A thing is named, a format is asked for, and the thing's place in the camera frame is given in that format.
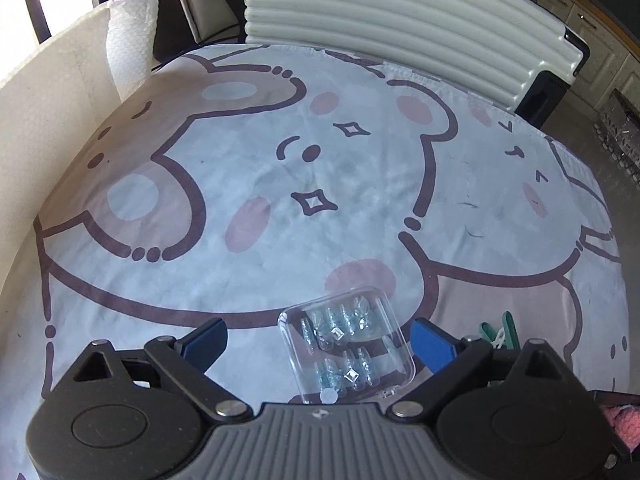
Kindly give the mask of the green clothespins with string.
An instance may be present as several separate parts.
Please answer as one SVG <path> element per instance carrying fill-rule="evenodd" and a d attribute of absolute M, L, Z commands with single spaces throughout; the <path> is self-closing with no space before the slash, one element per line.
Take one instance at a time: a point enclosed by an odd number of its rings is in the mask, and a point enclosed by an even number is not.
<path fill-rule="evenodd" d="M 482 384 L 497 387 L 506 380 L 521 351 L 514 316 L 510 311 L 503 312 L 498 326 L 483 321 L 478 326 L 478 334 L 492 347 L 491 356 L 482 368 Z"/>

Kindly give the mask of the clear plastic nail box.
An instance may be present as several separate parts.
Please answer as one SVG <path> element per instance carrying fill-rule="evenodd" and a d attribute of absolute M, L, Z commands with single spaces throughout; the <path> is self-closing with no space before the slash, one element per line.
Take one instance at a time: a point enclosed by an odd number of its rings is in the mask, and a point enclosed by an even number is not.
<path fill-rule="evenodd" d="M 380 402 L 416 377 L 386 293 L 372 286 L 288 307 L 278 318 L 300 402 Z"/>

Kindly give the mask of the pink crochet doll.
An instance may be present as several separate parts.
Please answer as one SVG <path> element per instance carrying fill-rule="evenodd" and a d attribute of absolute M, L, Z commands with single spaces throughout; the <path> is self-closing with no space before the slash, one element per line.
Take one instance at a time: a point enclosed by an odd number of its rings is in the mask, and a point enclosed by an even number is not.
<path fill-rule="evenodd" d="M 630 452 L 640 444 L 640 411 L 638 406 L 609 406 L 603 415 Z"/>

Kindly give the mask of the cartoon bear bed sheet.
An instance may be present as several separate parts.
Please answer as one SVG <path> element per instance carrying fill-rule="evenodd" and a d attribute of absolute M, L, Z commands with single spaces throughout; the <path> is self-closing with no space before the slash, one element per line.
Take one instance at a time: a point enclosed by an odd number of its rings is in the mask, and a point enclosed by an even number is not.
<path fill-rule="evenodd" d="M 280 312 L 381 289 L 397 321 L 474 335 L 510 312 L 589 389 L 629 384 L 620 252 L 591 170 L 439 79 L 343 52 L 206 47 L 93 129 L 27 220 L 1 296 L 1 474 L 88 342 L 222 318 L 209 370 L 250 405 L 298 389 Z"/>

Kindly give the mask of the pack of water bottles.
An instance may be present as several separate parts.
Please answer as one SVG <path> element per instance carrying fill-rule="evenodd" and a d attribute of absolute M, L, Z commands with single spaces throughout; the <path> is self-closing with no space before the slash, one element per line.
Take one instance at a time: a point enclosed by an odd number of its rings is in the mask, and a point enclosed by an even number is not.
<path fill-rule="evenodd" d="M 639 186 L 639 112 L 620 90 L 613 90 L 604 102 L 594 131 L 602 148 Z"/>

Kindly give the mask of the white foam sheet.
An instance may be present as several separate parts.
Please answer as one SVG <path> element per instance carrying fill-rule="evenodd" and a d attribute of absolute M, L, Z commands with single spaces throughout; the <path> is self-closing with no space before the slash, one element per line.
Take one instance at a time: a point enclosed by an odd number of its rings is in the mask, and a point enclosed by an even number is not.
<path fill-rule="evenodd" d="M 149 77 L 153 39 L 111 0 L 48 39 L 1 85 L 1 271 L 88 137 Z"/>

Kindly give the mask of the cream kitchen cabinets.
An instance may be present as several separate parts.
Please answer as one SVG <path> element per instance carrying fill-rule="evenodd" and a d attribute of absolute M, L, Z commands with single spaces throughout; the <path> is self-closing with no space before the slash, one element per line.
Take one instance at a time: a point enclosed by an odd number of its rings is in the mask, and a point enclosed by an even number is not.
<path fill-rule="evenodd" d="M 536 0 L 590 47 L 572 87 L 574 101 L 594 110 L 617 90 L 639 105 L 639 43 L 594 0 Z"/>

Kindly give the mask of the cream ribbed suitcase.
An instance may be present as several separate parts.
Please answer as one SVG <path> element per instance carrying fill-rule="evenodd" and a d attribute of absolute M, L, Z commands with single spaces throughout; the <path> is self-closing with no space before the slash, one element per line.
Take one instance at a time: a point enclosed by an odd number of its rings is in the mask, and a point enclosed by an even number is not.
<path fill-rule="evenodd" d="M 535 0 L 244 0 L 249 42 L 306 44 L 405 65 L 540 127 L 590 57 Z"/>

